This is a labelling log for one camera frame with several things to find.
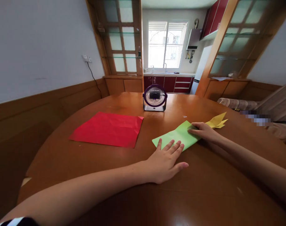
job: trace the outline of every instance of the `wooden table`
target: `wooden table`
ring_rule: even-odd
[[[206,122],[227,112],[217,130],[286,169],[286,145],[250,119],[194,95],[168,94],[165,112],[143,111],[141,93],[121,93],[96,101],[69,117],[46,140],[32,162],[19,202],[59,182],[147,159],[151,142],[185,120]],[[98,111],[143,116],[136,147],[121,148],[68,140]],[[230,156],[201,140],[178,162],[189,168],[161,184],[121,192],[94,207],[74,225],[286,225],[286,207],[261,183],[244,173]]]

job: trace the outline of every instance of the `window frame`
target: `window frame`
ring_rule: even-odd
[[[149,22],[167,22],[167,30],[166,30],[166,43],[165,43],[165,50],[164,50],[164,61],[163,61],[163,67],[149,67]],[[165,63],[165,59],[166,59],[166,49],[167,49],[167,39],[168,39],[168,31],[169,31],[169,23],[187,23],[187,28],[186,28],[186,33],[185,33],[185,38],[184,38],[184,43],[182,44],[183,46],[183,49],[182,49],[182,54],[183,54],[183,51],[184,51],[184,48],[186,48],[187,44],[185,44],[185,41],[188,39],[187,37],[187,34],[188,34],[188,27],[189,27],[189,24],[190,24],[190,21],[188,20],[160,20],[160,19],[152,19],[152,20],[147,20],[147,39],[148,39],[148,56],[147,56],[147,65],[148,65],[148,68],[152,68],[152,69],[163,69],[165,68],[164,67],[164,63]],[[181,63],[182,63],[182,57],[180,59],[180,65],[179,67],[170,67],[170,68],[167,68],[167,70],[169,69],[180,69],[181,67]]]

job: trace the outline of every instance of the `red origami paper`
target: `red origami paper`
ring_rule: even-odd
[[[75,129],[69,140],[134,148],[143,118],[98,112]]]

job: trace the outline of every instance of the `hand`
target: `hand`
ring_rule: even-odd
[[[211,141],[213,143],[218,143],[219,141],[224,139],[223,136],[221,136],[219,133],[217,133],[214,129],[212,129],[204,122],[192,122],[191,124],[199,129],[199,130],[193,130],[193,129],[188,130],[188,132],[191,134],[197,135],[202,139]]]
[[[161,184],[189,166],[188,163],[185,162],[174,165],[184,149],[184,144],[181,144],[181,141],[176,142],[175,145],[173,145],[173,143],[174,140],[171,140],[161,150],[162,139],[160,139],[155,152],[149,159],[143,162],[146,182]]]

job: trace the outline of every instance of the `sleeve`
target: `sleeve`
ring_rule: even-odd
[[[32,218],[20,217],[0,223],[0,226],[39,226],[39,225]]]

